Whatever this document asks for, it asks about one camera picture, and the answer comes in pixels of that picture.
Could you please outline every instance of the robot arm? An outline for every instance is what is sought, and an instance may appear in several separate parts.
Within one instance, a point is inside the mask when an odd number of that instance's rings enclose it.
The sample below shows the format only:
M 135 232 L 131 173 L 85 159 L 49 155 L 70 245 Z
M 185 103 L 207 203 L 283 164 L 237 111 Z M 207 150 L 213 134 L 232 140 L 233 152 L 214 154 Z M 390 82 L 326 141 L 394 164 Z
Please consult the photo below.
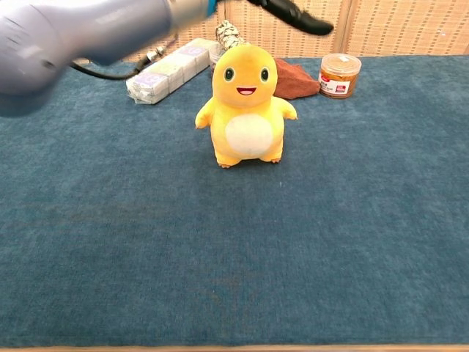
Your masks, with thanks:
M 0 116 L 40 109 L 73 60 L 111 65 L 210 17 L 219 1 L 0 0 Z M 303 32 L 333 30 L 289 0 L 249 1 Z

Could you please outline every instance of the jar lid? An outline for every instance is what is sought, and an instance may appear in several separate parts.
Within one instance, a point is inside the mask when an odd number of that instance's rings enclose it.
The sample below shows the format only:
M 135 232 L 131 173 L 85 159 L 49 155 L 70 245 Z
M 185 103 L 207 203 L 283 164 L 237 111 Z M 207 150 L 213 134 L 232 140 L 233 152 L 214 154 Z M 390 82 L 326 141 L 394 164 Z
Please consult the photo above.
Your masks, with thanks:
M 348 54 L 328 54 L 322 58 L 321 67 L 338 75 L 353 75 L 360 72 L 361 61 L 358 57 Z

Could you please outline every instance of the stuffed animal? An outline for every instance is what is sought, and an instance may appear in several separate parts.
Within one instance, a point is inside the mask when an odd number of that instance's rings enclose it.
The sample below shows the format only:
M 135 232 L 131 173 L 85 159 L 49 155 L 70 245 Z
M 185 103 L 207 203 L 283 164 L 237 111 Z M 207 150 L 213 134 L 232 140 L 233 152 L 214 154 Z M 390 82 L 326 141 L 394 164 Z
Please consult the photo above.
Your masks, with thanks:
M 218 165 L 229 168 L 247 159 L 278 163 L 284 146 L 284 119 L 297 119 L 295 108 L 273 96 L 274 58 L 263 48 L 230 48 L 215 66 L 213 96 L 196 116 L 196 128 L 210 126 Z

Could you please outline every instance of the wicker panel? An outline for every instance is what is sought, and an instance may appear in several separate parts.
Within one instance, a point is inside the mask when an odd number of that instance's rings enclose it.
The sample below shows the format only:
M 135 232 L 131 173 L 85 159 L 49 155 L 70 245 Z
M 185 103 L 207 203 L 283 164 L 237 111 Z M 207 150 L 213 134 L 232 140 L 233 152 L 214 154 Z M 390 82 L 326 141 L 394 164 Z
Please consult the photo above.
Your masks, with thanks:
M 216 40 L 215 29 L 217 25 L 225 18 L 224 13 L 225 13 L 224 4 L 219 4 L 217 12 L 214 13 L 210 18 L 208 18 L 207 20 L 201 23 L 195 23 L 194 25 L 189 26 L 187 29 L 179 32 L 178 41 L 167 51 L 167 53 L 170 54 L 175 49 L 180 48 L 184 44 L 196 38 Z M 140 51 L 138 51 L 134 55 L 130 55 L 129 57 L 125 58 L 123 61 L 128 61 L 128 62 L 138 61 L 140 58 L 142 58 L 142 56 L 145 56 L 148 51 L 153 50 L 157 46 L 166 44 L 171 39 L 172 37 L 157 41 L 156 43 L 154 43 L 153 45 L 150 45 L 147 48 L 142 48 Z
M 299 8 L 337 26 L 342 0 L 295 0 Z M 318 57 L 333 50 L 337 31 L 327 37 L 304 34 L 247 1 L 231 1 L 229 21 L 244 39 L 276 57 Z
M 469 45 L 468 0 L 356 1 L 349 54 L 463 54 Z

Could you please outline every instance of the peanut butter jar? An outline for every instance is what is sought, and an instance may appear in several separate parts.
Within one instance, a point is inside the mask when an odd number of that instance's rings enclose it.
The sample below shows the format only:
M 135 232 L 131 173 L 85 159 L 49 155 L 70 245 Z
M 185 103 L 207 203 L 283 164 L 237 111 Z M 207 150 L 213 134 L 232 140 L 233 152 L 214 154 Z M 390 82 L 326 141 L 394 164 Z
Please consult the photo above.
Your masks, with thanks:
M 330 98 L 348 98 L 355 91 L 360 69 L 361 61 L 358 57 L 347 54 L 324 56 L 318 80 L 320 93 Z

